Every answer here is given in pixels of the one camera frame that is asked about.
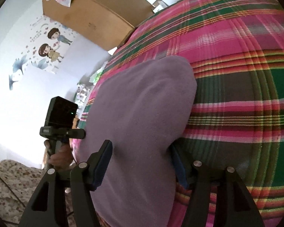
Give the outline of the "speckled knit sleeve forearm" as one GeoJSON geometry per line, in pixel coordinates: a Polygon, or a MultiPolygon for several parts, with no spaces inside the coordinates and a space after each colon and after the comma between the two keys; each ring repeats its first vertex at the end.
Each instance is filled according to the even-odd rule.
{"type": "Polygon", "coordinates": [[[17,161],[0,162],[0,218],[7,226],[18,226],[44,170],[17,161]]]}

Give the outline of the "person's left hand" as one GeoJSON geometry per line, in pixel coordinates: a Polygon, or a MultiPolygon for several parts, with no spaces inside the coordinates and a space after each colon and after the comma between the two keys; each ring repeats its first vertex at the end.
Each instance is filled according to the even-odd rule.
{"type": "Polygon", "coordinates": [[[47,165],[52,165],[55,170],[66,171],[70,169],[74,157],[69,144],[62,144],[59,151],[51,156],[47,155],[47,165]]]}

